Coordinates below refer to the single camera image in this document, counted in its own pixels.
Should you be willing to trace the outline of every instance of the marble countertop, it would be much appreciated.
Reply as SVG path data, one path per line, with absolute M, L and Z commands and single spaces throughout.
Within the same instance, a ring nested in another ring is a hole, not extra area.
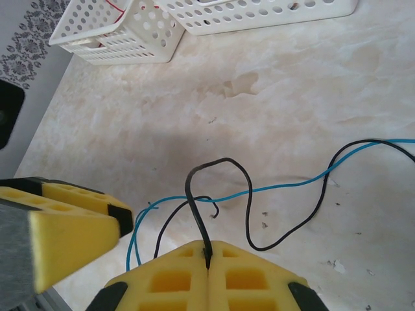
M 361 0 L 338 19 L 185 34 L 166 64 L 94 67 L 74 57 L 17 176 L 101 190 L 137 213 L 183 194 L 187 173 L 220 157 L 236 159 L 261 187 L 314 177 L 357 139 L 414 138 L 414 16 L 411 0 Z M 330 310 L 414 310 L 414 173 L 411 161 L 386 146 L 353 156 L 333 173 L 316 218 L 259 255 L 305 277 Z M 256 244 L 307 217 L 321 185 L 255 194 Z M 195 195 L 217 198 L 245 188 L 231 165 L 198 173 L 193 183 Z M 162 204 L 143 222 L 144 261 L 179 203 Z M 215 220 L 211 206 L 200 208 L 211 238 L 250 249 L 246 198 L 219 207 Z M 73 310 L 84 310 L 125 271 L 129 237 L 56 285 Z M 161 253 L 199 238 L 183 210 Z

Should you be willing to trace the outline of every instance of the debris speck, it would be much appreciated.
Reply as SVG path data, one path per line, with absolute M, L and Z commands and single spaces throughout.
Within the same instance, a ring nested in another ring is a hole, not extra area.
M 345 267 L 337 259 L 333 262 L 333 269 L 341 274 L 345 274 L 346 272 Z
M 337 188 L 340 188 L 340 185 L 337 182 L 335 182 L 333 179 L 331 179 L 331 177 L 329 177 L 329 179 L 327 180 L 327 183 L 331 186 L 335 186 Z

